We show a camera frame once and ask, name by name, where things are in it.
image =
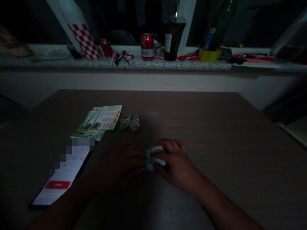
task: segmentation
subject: dark glass bottle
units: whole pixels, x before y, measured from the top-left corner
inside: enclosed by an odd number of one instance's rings
[[[228,24],[237,9],[237,0],[224,0],[215,14],[204,49],[216,51],[220,46]]]

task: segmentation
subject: red can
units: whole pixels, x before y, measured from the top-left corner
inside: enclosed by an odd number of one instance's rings
[[[145,61],[151,61],[154,59],[154,41],[151,34],[141,35],[141,52],[142,59]]]

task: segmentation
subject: wooden table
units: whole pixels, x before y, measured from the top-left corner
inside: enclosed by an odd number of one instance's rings
[[[201,172],[266,229],[306,229],[306,152],[239,94],[94,90],[60,90],[0,132],[1,201],[8,225],[21,228],[37,216],[26,203],[52,175],[87,112],[118,104],[121,118],[139,114],[141,128],[133,133],[117,125],[107,131],[84,173],[124,141],[144,149],[159,138],[179,139]],[[117,193],[93,200],[76,228],[121,226],[214,229],[192,197],[156,172],[144,172]]]

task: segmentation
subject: red button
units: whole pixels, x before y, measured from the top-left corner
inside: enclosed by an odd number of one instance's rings
[[[49,181],[46,188],[50,189],[68,189],[70,181]]]

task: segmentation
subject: red and white checkered object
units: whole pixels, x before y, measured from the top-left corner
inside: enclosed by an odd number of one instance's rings
[[[79,42],[80,47],[88,59],[100,58],[99,51],[95,45],[94,38],[91,31],[85,24],[68,24],[76,40]]]

